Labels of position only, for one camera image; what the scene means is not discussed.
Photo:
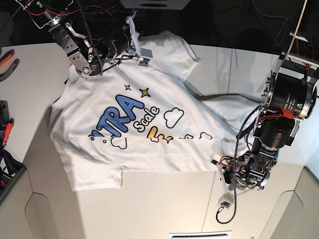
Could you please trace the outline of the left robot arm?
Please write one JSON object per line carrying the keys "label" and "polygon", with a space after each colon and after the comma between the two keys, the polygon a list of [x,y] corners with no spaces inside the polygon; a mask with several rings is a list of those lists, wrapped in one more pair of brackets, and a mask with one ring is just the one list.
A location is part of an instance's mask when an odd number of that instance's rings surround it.
{"label": "left robot arm", "polygon": [[283,24],[274,40],[281,56],[265,82],[263,102],[245,119],[237,139],[254,137],[243,155],[222,157],[217,164],[225,193],[221,207],[237,203],[237,190],[263,189],[276,165],[280,148],[290,146],[301,122],[315,106],[319,92],[319,3],[284,0],[283,10],[298,8],[293,18],[280,16]]}

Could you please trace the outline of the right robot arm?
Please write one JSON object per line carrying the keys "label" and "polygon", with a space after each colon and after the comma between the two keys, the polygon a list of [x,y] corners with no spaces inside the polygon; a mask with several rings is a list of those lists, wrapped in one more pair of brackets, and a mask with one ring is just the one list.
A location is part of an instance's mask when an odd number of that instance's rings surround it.
{"label": "right robot arm", "polygon": [[124,60],[148,66],[153,57],[142,48],[136,31],[135,10],[118,0],[19,0],[38,29],[47,29],[83,78],[102,76]]}

